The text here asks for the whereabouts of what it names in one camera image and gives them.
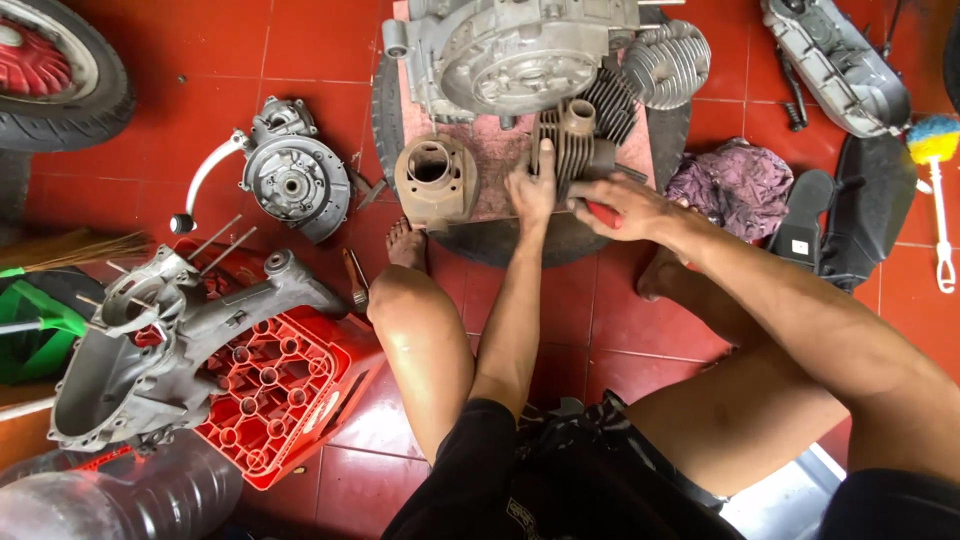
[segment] hand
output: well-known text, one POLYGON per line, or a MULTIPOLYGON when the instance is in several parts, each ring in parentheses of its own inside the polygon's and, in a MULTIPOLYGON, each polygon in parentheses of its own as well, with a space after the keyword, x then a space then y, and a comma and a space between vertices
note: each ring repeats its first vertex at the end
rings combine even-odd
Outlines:
POLYGON ((557 179, 554 173, 553 142, 540 142, 540 175, 530 174, 530 152, 523 152, 504 184, 520 220, 520 233, 546 234, 546 224, 557 205, 557 179))
POLYGON ((575 182, 570 186, 567 207, 597 234, 614 240, 648 240, 661 230, 664 221, 684 211, 684 207, 666 200, 653 189, 621 175, 596 182, 575 182), (611 229, 593 215, 585 199, 603 203, 623 219, 619 229, 611 229))

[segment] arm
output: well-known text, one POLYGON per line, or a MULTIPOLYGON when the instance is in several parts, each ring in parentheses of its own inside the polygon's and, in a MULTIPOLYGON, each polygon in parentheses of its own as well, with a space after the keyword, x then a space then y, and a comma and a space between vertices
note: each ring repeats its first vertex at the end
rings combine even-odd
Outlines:
POLYGON ((645 186, 575 185, 570 205, 597 233, 650 239, 689 259, 853 418, 852 471, 887 467, 960 481, 960 390, 934 362, 849 295, 740 241, 645 186), (608 204, 623 227, 599 223, 578 199, 608 204))
POLYGON ((493 303, 477 354, 469 397, 487 398, 519 419, 527 403, 540 344, 540 269, 543 240, 556 203, 553 145, 540 147, 540 177, 527 172, 530 154, 506 179, 519 218, 520 235, 507 275, 493 303))

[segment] tiled floor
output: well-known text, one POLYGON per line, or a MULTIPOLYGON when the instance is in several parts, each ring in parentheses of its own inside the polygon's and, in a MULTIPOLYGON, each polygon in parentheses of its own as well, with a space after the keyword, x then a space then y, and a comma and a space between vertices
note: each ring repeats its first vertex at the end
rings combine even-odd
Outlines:
MULTIPOLYGON (((34 159, 28 219, 58 227, 144 229, 161 241, 169 215, 181 208, 200 161, 233 126, 248 127, 268 95, 307 102, 321 139, 338 155, 380 177, 369 121, 371 76, 378 59, 379 22, 390 0, 64 0, 114 45, 132 73, 139 108, 130 127, 102 146, 34 159), (178 76, 186 77, 185 83, 178 76)), ((838 0, 860 28, 883 38, 895 0, 838 0)), ((942 51, 956 0, 904 3, 891 63, 913 92, 914 110, 949 112, 941 82, 942 51)), ((843 132, 816 107, 810 127, 786 128, 779 100, 789 93, 761 22, 757 0, 690 0, 668 8, 698 25, 713 51, 705 87, 693 103, 688 148, 712 149, 734 135, 771 148, 797 173, 832 171, 843 132)), ((807 96, 813 104, 812 97, 807 96)), ((252 247, 291 247, 341 291, 348 279, 340 248, 351 246, 370 279, 386 265, 382 238, 400 216, 392 197, 349 220, 319 248, 309 246, 260 211, 236 188, 243 160, 234 157, 207 179, 198 204, 199 236, 239 211, 236 237, 259 227, 252 247)), ((945 167, 950 234, 960 237, 960 172, 945 167)), ((856 298, 879 313, 960 380, 954 329, 960 295, 943 295, 933 278, 932 200, 918 194, 900 243, 856 298)), ((651 255, 644 243, 613 244, 600 253, 544 272, 538 368, 531 399, 551 405, 564 395, 595 401, 610 387, 635 399, 694 375, 726 344, 667 301, 648 304, 632 293, 638 267, 651 255)), ((431 273, 478 333, 503 272, 429 248, 431 273)), ((824 445, 846 461, 849 422, 824 445)), ((245 515, 273 519, 282 537, 323 530, 354 538, 377 536, 426 476, 426 463, 407 427, 389 370, 364 397, 361 411, 322 454, 267 493, 247 493, 245 515)))

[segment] rag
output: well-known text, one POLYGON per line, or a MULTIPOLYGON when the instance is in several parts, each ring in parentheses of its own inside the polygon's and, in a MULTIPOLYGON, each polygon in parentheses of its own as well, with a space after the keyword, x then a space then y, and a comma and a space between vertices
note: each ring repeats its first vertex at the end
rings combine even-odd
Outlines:
POLYGON ((710 221, 751 242, 772 234, 786 216, 793 172, 776 154, 734 137, 699 156, 686 154, 666 198, 688 203, 710 221))

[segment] red handle tool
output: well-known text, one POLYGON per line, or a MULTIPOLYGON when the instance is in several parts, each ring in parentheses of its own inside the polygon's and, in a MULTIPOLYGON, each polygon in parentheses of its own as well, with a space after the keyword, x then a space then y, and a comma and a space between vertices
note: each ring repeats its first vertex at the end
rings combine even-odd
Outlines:
POLYGON ((623 227, 623 216, 616 210, 603 203, 595 203, 587 200, 585 200, 585 202, 587 203, 587 209, 600 220, 600 223, 603 223, 611 229, 623 227))

